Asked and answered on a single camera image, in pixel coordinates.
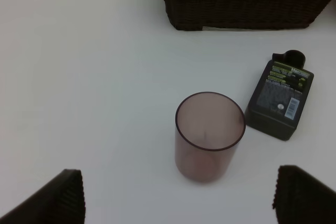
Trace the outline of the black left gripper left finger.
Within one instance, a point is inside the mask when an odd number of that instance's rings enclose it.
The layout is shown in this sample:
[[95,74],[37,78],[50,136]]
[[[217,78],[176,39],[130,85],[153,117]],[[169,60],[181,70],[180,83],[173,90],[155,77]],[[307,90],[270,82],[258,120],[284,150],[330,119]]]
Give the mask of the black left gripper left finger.
[[39,191],[1,217],[1,223],[84,223],[82,173],[64,169]]

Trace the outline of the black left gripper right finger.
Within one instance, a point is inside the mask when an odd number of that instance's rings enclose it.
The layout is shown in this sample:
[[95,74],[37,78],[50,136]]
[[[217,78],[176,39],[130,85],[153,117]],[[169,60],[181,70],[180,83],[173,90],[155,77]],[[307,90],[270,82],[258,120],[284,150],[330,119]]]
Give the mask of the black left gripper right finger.
[[278,223],[335,223],[335,191],[298,166],[280,166],[272,208]]

